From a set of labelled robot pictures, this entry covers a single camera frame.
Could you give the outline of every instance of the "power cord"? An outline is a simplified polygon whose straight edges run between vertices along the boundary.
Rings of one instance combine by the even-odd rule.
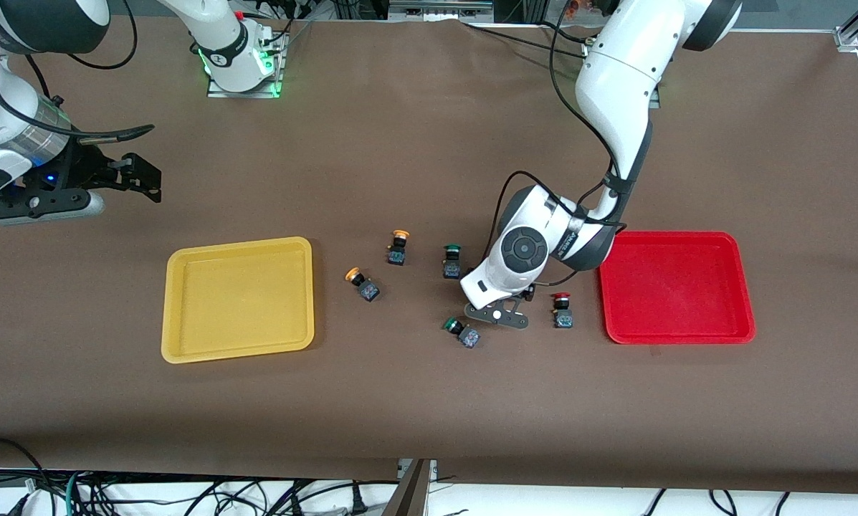
[[[264,514],[264,516],[274,516],[274,514],[277,512],[277,510],[279,510],[281,508],[281,506],[285,505],[285,503],[287,503],[288,500],[291,499],[291,497],[297,496],[298,492],[300,492],[302,489],[304,489],[307,486],[310,486],[313,483],[314,483],[313,480],[295,481],[295,483],[292,484],[292,486],[289,487],[289,489],[285,490],[285,493],[282,493],[282,496],[279,497],[278,500],[275,500],[275,503],[272,504],[271,507],[269,507],[268,511]]]
[[[22,498],[20,500],[18,500],[17,503],[15,503],[15,506],[13,506],[11,508],[11,510],[9,510],[9,513],[7,513],[7,516],[22,516],[22,514],[24,513],[24,506],[26,505],[29,497],[30,497],[30,494],[26,494],[26,495],[22,496]]]
[[[42,92],[43,97],[49,98],[49,86],[46,85],[46,78],[43,77],[43,72],[39,71],[39,66],[37,62],[34,61],[33,56],[30,54],[24,55],[24,58],[27,60],[28,65],[30,65],[30,69],[33,70],[34,74],[37,76],[37,82],[39,82],[39,91]]]
[[[511,36],[510,34],[504,34],[502,32],[495,32],[495,30],[489,30],[487,27],[479,27],[475,25],[466,24],[466,26],[470,27],[473,30],[479,30],[479,32],[485,32],[487,34],[491,34],[493,36],[497,36],[498,38],[511,39],[512,42],[524,43],[525,45],[530,45],[531,47],[537,47],[538,49],[550,49],[550,47],[543,45],[541,43],[529,42],[529,40],[516,38],[515,36]],[[554,52],[562,55],[577,57],[579,59],[585,59],[585,56],[582,54],[576,54],[575,52],[567,52],[567,50],[554,49]]]
[[[336,486],[324,487],[324,489],[314,491],[313,493],[310,493],[308,495],[300,497],[297,500],[297,506],[301,507],[302,502],[305,502],[306,500],[310,500],[310,499],[312,499],[312,497],[317,497],[317,496],[323,495],[324,493],[329,493],[330,491],[335,491],[337,489],[346,489],[346,487],[352,487],[352,486],[370,486],[370,484],[397,484],[397,482],[392,482],[392,481],[387,481],[387,480],[366,480],[363,482],[358,482],[358,481],[347,482],[345,484],[337,484]],[[281,506],[275,506],[274,505],[273,507],[274,507],[274,509],[277,509],[277,510],[281,509]],[[281,512],[276,512],[275,514],[277,514],[279,516],[288,516],[289,513],[288,513],[288,509],[285,509],[285,510],[281,510]]]
[[[573,43],[585,44],[588,40],[587,38],[577,38],[576,36],[573,36],[573,35],[569,34],[568,32],[564,32],[562,29],[558,29],[558,27],[556,25],[554,25],[553,22],[550,22],[550,21],[543,20],[543,21],[541,21],[540,25],[543,25],[544,27],[550,27],[550,29],[553,29],[556,32],[558,32],[559,35],[562,36],[564,39],[568,39],[568,40],[570,40],[570,42],[573,42]]]
[[[6,439],[4,437],[0,437],[0,444],[7,445],[18,450],[24,455],[25,458],[28,459],[28,461],[30,461],[30,464],[33,464],[33,467],[36,469],[36,472],[25,471],[15,472],[14,474],[16,477],[33,478],[35,484],[36,482],[42,480],[42,484],[38,484],[37,487],[45,490],[49,494],[49,509],[51,510],[52,516],[56,516],[56,500],[53,499],[53,496],[61,496],[62,487],[59,485],[59,483],[53,481],[52,478],[49,478],[48,474],[46,473],[46,470],[44,470],[43,466],[39,463],[38,460],[36,460],[36,457],[33,457],[33,454],[30,454],[30,451],[28,451],[27,448],[25,448],[24,446],[21,446],[15,441]]]
[[[782,506],[786,505],[786,500],[788,500],[788,497],[791,494],[791,491],[786,491],[781,497],[779,497],[779,503],[776,503],[776,516],[782,516]]]
[[[0,40],[1,40],[1,23],[0,23]],[[54,132],[56,134],[63,134],[65,136],[73,137],[73,138],[87,138],[87,143],[111,143],[111,141],[127,141],[134,140],[134,138],[139,138],[143,136],[145,133],[154,129],[154,126],[151,124],[147,124],[144,126],[128,128],[127,130],[114,130],[114,131],[105,131],[105,132],[85,132],[80,130],[68,130],[67,128],[59,128],[53,126],[51,124],[44,123],[39,120],[35,120],[34,118],[28,117],[28,115],[19,112],[15,108],[13,108],[7,101],[5,101],[5,97],[2,97],[0,92],[0,107],[5,109],[5,111],[9,112],[13,117],[18,118],[18,120],[22,120],[27,122],[28,124],[41,128],[42,130],[48,130]]]
[[[353,482],[353,512],[351,516],[358,516],[368,512],[368,506],[362,500],[362,489],[359,489],[359,483]]]
[[[280,30],[280,32],[275,33],[275,35],[274,35],[274,36],[272,36],[272,38],[271,38],[271,39],[266,39],[266,40],[263,42],[263,44],[264,44],[264,45],[268,45],[268,44],[270,44],[270,43],[275,42],[275,40],[277,40],[277,39],[279,39],[279,38],[282,38],[282,36],[285,36],[285,34],[286,34],[286,33],[288,33],[288,30],[289,30],[289,29],[291,29],[291,27],[292,27],[292,22],[293,22],[294,20],[295,20],[295,19],[289,19],[289,20],[288,20],[288,23],[286,23],[286,24],[285,24],[285,27],[283,27],[283,28],[282,28],[282,30]]]
[[[655,513],[655,509],[658,507],[658,502],[661,502],[661,497],[664,496],[665,493],[667,493],[667,489],[658,489],[658,494],[656,494],[654,499],[652,499],[649,509],[642,513],[642,516],[652,516],[652,514]]]
[[[80,62],[82,65],[87,66],[88,68],[94,68],[95,70],[116,70],[117,68],[126,66],[130,61],[133,61],[133,56],[136,55],[136,49],[139,48],[139,30],[136,29],[136,19],[133,16],[133,9],[130,7],[130,2],[128,2],[128,0],[122,0],[122,2],[123,6],[126,6],[126,13],[130,17],[130,25],[133,26],[133,48],[130,49],[130,53],[128,53],[123,61],[116,64],[95,64],[93,62],[87,62],[75,54],[66,55],[74,59],[76,62]]]
[[[721,506],[720,503],[718,503],[718,500],[716,500],[715,497],[714,489],[710,489],[710,500],[712,500],[712,505],[716,506],[716,509],[721,510],[721,512],[727,514],[727,516],[738,516],[738,508],[734,505],[734,499],[731,497],[731,493],[729,493],[727,489],[723,489],[721,492],[725,493],[725,497],[727,497],[728,499],[728,503],[731,506],[731,510],[725,509],[723,506]]]
[[[559,281],[553,281],[550,283],[541,283],[539,281],[534,281],[533,284],[536,285],[536,287],[559,287],[559,285],[562,285],[563,283],[566,283],[570,279],[576,277],[576,274],[578,274],[578,271],[572,271],[571,273],[569,273],[569,275],[567,275],[567,277],[564,277]]]
[[[559,82],[556,82],[556,68],[553,66],[553,58],[556,56],[557,53],[556,42],[560,36],[560,27],[563,26],[563,20],[566,20],[566,10],[569,9],[569,4],[572,3],[572,1],[573,0],[566,0],[566,5],[563,7],[563,12],[559,14],[559,19],[556,21],[556,27],[554,27],[553,30],[553,38],[550,40],[550,61],[548,64],[548,68],[550,69],[550,82],[553,83],[553,90],[556,91],[556,97],[559,97],[559,100],[563,103],[564,107],[566,107],[569,112],[575,115],[576,118],[578,118],[583,124],[585,124],[585,127],[587,127],[591,132],[593,132],[593,134],[595,134],[596,137],[598,137],[598,140],[603,145],[604,149],[606,150],[606,153],[608,153],[608,156],[610,156],[610,164],[608,170],[612,171],[613,166],[616,163],[616,156],[613,153],[613,149],[610,149],[610,146],[608,145],[608,143],[606,143],[606,140],[604,140],[604,137],[600,133],[600,131],[598,131],[594,126],[592,126],[592,124],[587,121],[577,109],[575,109],[571,104],[569,104],[569,101],[566,100],[566,96],[563,95],[562,89],[559,87]]]

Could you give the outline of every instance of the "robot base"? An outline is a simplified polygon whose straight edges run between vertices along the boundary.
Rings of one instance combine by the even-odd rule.
[[[272,29],[264,26],[264,36],[272,38]],[[288,33],[277,35],[277,38],[262,47],[262,52],[271,54],[261,58],[262,66],[271,67],[275,71],[263,79],[256,87],[243,92],[228,91],[219,86],[209,75],[209,87],[206,97],[209,98],[279,98],[282,95],[282,76],[285,75],[285,56],[288,51]]]

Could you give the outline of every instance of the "yellow tray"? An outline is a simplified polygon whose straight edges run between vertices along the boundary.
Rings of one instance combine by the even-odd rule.
[[[311,245],[290,237],[180,249],[167,261],[161,355],[200,362],[314,339]]]

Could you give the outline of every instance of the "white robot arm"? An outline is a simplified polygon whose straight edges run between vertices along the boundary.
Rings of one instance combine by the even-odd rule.
[[[274,73],[267,53],[272,29],[252,19],[238,20],[228,0],[158,0],[189,29],[212,79],[222,89],[244,92]]]
[[[519,190],[500,219],[489,256],[461,280],[477,309],[526,290],[547,256],[576,271],[599,267],[652,138],[649,99],[678,46],[704,50],[724,38],[741,0],[598,0],[602,32],[576,80],[581,115],[603,138],[612,167],[598,206],[587,212],[543,187]]]
[[[160,1],[189,28],[220,88],[246,91],[274,73],[266,52],[272,30],[238,20],[228,0]],[[112,161],[95,147],[137,138],[153,126],[82,132],[58,102],[10,72],[1,55],[91,52],[108,25],[106,0],[0,0],[0,224],[96,215],[103,201],[92,190],[100,187],[135,190],[160,202],[160,171],[135,154]]]

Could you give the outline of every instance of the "red tray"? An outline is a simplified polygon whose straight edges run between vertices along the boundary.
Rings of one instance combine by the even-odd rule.
[[[743,344],[756,334],[738,244],[720,231],[625,231],[600,269],[621,344]]]

